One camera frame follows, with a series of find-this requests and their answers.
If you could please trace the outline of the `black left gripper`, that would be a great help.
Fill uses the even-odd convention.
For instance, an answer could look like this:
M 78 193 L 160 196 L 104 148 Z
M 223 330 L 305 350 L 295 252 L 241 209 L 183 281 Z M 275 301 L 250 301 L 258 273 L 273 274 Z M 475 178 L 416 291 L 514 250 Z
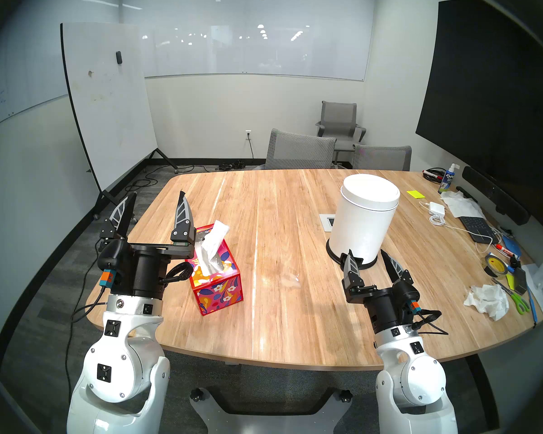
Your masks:
M 132 191 L 118 203 L 101 229 L 102 243 L 127 240 L 127 231 L 134 216 L 137 192 Z M 168 244 L 130 244 L 117 241 L 117 295 L 162 299 L 170 283 L 191 277 L 193 266 L 182 262 L 170 271 L 174 259 L 191 259 L 196 242 L 196 228 L 185 192 L 179 193 L 174 227 Z

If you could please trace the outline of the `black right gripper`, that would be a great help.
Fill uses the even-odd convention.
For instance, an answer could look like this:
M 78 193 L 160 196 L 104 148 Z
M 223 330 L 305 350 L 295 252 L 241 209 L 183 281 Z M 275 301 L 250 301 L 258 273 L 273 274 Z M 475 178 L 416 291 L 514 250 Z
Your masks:
M 413 286 L 409 271 L 384 250 L 380 250 L 380 253 L 392 287 Z M 412 313 L 394 301 L 391 288 L 378 289 L 364 285 L 351 250 L 343 256 L 342 270 L 346 300 L 348 303 L 362 304 L 367 309 L 374 334 L 413 323 Z

